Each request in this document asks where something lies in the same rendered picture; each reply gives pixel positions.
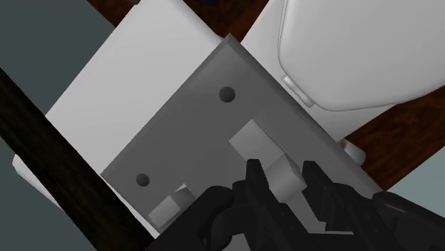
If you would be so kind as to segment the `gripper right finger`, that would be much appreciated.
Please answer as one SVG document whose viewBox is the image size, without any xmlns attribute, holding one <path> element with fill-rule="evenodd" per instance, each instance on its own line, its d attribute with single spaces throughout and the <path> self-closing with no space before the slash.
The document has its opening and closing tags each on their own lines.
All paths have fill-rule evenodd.
<svg viewBox="0 0 445 251">
<path fill-rule="evenodd" d="M 314 161 L 305 161 L 302 191 L 325 223 L 311 233 L 321 251 L 445 251 L 445 218 L 391 192 L 365 198 L 335 183 Z"/>
</svg>

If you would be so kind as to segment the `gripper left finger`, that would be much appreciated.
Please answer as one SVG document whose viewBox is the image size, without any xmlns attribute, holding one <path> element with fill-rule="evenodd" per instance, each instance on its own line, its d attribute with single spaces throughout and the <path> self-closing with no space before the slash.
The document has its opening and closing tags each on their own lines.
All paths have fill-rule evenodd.
<svg viewBox="0 0 445 251">
<path fill-rule="evenodd" d="M 243 234 L 251 251 L 314 251 L 314 241 L 269 189 L 259 160 L 232 188 L 212 186 L 145 251 L 223 251 Z"/>
</svg>

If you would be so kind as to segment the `large pale grey block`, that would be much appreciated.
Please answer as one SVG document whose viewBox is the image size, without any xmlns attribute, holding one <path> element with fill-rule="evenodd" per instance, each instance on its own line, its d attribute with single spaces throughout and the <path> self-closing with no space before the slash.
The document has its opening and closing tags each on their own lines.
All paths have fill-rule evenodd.
<svg viewBox="0 0 445 251">
<path fill-rule="evenodd" d="M 270 190 L 279 202 L 289 202 L 307 187 L 300 167 L 254 120 L 246 123 L 229 143 L 245 160 L 260 160 Z"/>
</svg>

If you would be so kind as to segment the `small pale grey block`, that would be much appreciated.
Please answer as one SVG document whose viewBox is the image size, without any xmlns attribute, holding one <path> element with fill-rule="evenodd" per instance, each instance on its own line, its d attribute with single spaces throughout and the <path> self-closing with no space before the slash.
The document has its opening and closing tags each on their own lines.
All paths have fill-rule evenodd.
<svg viewBox="0 0 445 251">
<path fill-rule="evenodd" d="M 185 211 L 196 197 L 190 189 L 183 184 L 174 193 L 164 199 L 154 210 L 150 212 L 153 227 L 162 232 L 166 229 L 183 211 Z"/>
</svg>

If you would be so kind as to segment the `grey slab with two holes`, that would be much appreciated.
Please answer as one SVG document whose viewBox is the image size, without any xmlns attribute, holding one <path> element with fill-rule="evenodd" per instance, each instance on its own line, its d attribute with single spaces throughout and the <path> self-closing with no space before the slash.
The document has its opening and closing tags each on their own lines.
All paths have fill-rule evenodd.
<svg viewBox="0 0 445 251">
<path fill-rule="evenodd" d="M 314 161 L 331 181 L 349 185 L 365 198 L 379 192 L 379 186 L 231 36 L 119 153 L 103 178 L 153 226 L 150 212 L 183 184 L 198 199 L 212 186 L 231 189 L 245 179 L 247 161 L 252 159 L 245 160 L 229 139 L 250 120 L 300 167 L 301 174 L 304 162 Z M 325 223 L 316 218 L 302 192 L 284 204 L 309 235 L 325 232 Z M 223 251 L 251 250 L 239 234 Z"/>
</svg>

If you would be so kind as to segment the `dark brown wooden beam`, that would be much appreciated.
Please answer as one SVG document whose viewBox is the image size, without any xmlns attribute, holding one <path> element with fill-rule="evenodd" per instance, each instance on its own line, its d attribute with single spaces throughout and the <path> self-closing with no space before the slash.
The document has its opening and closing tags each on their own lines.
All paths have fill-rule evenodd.
<svg viewBox="0 0 445 251">
<path fill-rule="evenodd" d="M 0 137 L 96 251 L 148 251 L 153 237 L 1 68 Z"/>
</svg>

